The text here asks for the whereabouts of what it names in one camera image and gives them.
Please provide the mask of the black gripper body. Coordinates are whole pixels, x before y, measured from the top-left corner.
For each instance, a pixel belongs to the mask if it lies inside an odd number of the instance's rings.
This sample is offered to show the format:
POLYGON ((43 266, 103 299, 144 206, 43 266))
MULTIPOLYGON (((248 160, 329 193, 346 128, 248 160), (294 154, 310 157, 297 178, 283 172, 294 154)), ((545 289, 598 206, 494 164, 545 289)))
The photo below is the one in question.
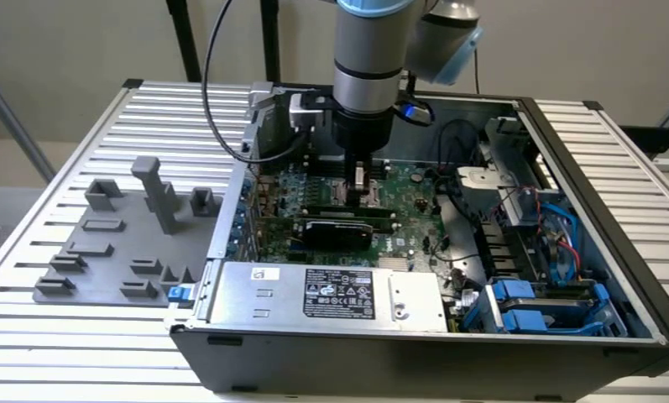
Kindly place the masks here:
POLYGON ((333 114, 333 139, 345 151, 345 163, 355 167, 369 164, 373 153, 382 149, 390 139, 394 111, 355 113, 338 109, 333 114))

